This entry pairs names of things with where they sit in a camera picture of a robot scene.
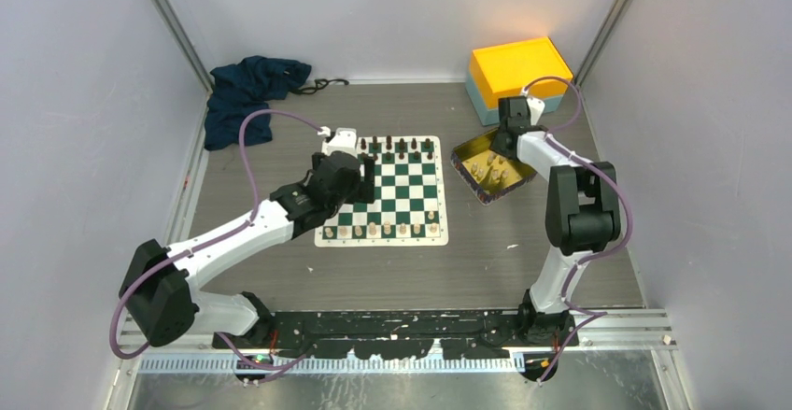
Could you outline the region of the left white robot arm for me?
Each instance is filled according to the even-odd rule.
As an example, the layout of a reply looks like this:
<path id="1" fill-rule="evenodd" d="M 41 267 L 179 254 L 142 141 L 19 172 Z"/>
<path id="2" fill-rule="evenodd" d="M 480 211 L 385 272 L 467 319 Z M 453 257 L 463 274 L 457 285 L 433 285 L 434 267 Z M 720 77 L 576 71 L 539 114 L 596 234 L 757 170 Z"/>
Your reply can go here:
<path id="1" fill-rule="evenodd" d="M 120 307 L 147 347 L 188 332 L 223 332 L 263 346 L 273 332 L 263 303 L 250 292 L 222 295 L 204 286 L 252 255 L 317 229 L 343 205 L 372 203 L 374 188 L 371 156 L 317 152 L 302 180 L 279 187 L 239 218 L 171 247 L 154 239 L 139 245 L 121 282 Z"/>

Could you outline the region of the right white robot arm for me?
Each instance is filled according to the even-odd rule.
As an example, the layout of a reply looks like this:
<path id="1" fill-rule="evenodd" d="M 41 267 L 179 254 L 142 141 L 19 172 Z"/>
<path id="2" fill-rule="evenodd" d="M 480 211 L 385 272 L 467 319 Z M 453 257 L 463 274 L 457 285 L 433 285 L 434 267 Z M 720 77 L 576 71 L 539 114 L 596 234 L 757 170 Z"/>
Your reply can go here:
<path id="1" fill-rule="evenodd" d="M 551 248 L 518 308 L 518 333 L 534 346 L 565 326 L 586 259 L 621 233 L 615 168 L 578 156 L 536 125 L 543 107 L 532 96 L 501 98 L 500 123 L 490 144 L 495 153 L 531 167 L 547 181 L 544 227 Z"/>

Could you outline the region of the gold metal tin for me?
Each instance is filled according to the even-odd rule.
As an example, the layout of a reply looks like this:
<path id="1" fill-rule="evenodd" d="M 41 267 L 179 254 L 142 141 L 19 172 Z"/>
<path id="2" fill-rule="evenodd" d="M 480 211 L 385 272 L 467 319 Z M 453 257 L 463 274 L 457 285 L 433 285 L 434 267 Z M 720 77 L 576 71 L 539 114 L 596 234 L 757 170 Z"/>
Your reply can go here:
<path id="1" fill-rule="evenodd" d="M 536 172 L 490 149 L 497 131 L 490 130 L 452 149 L 451 164 L 481 205 L 490 205 L 529 183 Z"/>

